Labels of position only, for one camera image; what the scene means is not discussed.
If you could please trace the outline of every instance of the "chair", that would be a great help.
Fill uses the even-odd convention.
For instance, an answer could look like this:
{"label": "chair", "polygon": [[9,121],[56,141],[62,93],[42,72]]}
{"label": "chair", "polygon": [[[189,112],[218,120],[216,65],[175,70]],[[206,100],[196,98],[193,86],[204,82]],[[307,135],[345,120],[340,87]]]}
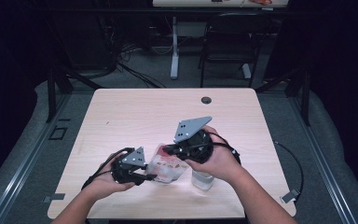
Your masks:
{"label": "chair", "polygon": [[203,87],[205,63],[245,63],[253,65],[249,87],[257,66],[258,54],[271,22],[264,14],[223,13],[211,18],[205,27],[200,56],[200,86]]}

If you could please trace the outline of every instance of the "desk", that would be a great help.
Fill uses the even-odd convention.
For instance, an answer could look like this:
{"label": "desk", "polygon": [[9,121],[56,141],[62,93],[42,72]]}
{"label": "desk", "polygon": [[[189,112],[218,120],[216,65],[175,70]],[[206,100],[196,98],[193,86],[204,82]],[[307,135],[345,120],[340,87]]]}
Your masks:
{"label": "desk", "polygon": [[262,6],[249,0],[153,0],[153,7],[286,7],[289,0],[272,0],[272,4]]}
{"label": "desk", "polygon": [[[213,2],[212,0],[153,0],[153,7],[225,7],[225,8],[258,8],[273,9],[275,7],[286,7],[289,0],[273,0],[272,4],[263,6],[257,3],[253,3],[249,0],[223,0],[222,2]],[[171,79],[178,78],[178,67],[179,67],[179,53],[177,46],[177,22],[176,17],[172,20],[172,63],[171,63]],[[245,77],[250,76],[249,66],[246,64],[242,71]]]}
{"label": "desk", "polygon": [[[204,96],[212,102],[201,102]],[[83,183],[111,154],[124,147],[144,147],[150,162],[160,143],[172,143],[179,120],[212,116],[209,123],[241,154],[244,167],[290,215],[293,203],[255,91],[252,89],[111,89],[97,90],[78,133],[48,216],[55,218]],[[209,191],[191,184],[191,169],[170,185],[145,181],[98,201],[89,218],[244,217],[232,187],[215,179]]]}

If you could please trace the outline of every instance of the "person's left hand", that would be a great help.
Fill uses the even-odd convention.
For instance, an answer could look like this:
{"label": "person's left hand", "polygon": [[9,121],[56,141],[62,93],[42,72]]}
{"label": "person's left hand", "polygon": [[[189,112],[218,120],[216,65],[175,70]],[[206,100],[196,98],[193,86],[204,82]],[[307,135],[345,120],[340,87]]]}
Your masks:
{"label": "person's left hand", "polygon": [[[101,170],[101,173],[110,171],[112,162],[117,159],[122,154],[115,156],[109,163],[107,163],[104,168]],[[94,201],[98,201],[102,198],[105,198],[112,193],[125,191],[127,189],[135,186],[134,183],[124,183],[118,184],[112,175],[108,172],[103,175],[97,176],[88,186],[86,186],[82,191],[85,191],[90,198]]]}

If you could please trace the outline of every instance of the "gray carpet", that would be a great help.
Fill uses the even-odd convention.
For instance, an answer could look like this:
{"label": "gray carpet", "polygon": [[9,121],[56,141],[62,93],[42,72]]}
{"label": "gray carpet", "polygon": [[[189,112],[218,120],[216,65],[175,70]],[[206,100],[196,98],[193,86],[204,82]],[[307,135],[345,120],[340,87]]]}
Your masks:
{"label": "gray carpet", "polygon": [[[192,50],[187,50],[185,46],[181,48],[179,78],[176,80],[170,79],[170,53],[157,55],[153,52],[136,50],[126,64],[136,71],[153,75],[167,88],[197,88],[200,83],[200,70],[197,69],[199,57]],[[262,56],[264,64],[268,59],[268,49],[266,51]],[[261,63],[256,74],[255,87],[262,84],[263,66]],[[119,70],[109,76],[93,80],[107,88],[146,88],[142,81]],[[208,81],[214,86],[213,79]],[[62,140],[43,142],[32,172],[26,176],[21,191],[3,217],[4,223],[50,222],[47,217],[49,204],[43,203],[42,200],[45,196],[54,193],[57,187],[92,96],[92,90],[89,87],[77,80],[72,80],[72,82],[76,91],[69,97],[56,122],[52,124],[59,128],[67,128],[67,132]],[[240,82],[240,85],[246,84],[243,80],[237,82]],[[287,99],[282,93],[284,87],[283,83],[272,91],[258,94],[258,97],[272,138],[288,147],[298,157],[304,170],[304,188],[296,203],[296,219],[300,223],[341,223],[339,213],[311,153],[310,141],[302,129],[301,121],[296,117],[297,112],[291,104],[292,99]],[[17,168],[27,153],[34,148],[35,141],[46,127],[45,120],[48,112],[46,83],[36,88],[36,91],[38,104],[34,115],[0,170],[0,199]],[[325,112],[323,104],[314,94],[310,99],[311,129],[358,223],[358,183],[343,160],[343,150],[337,130]],[[299,189],[300,172],[294,158],[281,147],[276,146],[276,148],[289,188]],[[92,220],[91,223],[107,223],[107,221]]]}

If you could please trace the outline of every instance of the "person's right hand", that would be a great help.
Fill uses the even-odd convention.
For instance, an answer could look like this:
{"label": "person's right hand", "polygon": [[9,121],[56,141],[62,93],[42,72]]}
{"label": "person's right hand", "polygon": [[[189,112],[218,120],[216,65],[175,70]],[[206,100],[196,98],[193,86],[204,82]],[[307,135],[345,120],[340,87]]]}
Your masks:
{"label": "person's right hand", "polygon": [[[216,133],[216,129],[205,126],[203,130],[207,133]],[[210,134],[213,142],[224,143],[220,137]],[[231,183],[243,170],[242,166],[235,160],[230,149],[220,146],[213,147],[212,156],[203,164],[192,160],[186,160],[187,164],[195,171],[208,173],[216,178]]]}

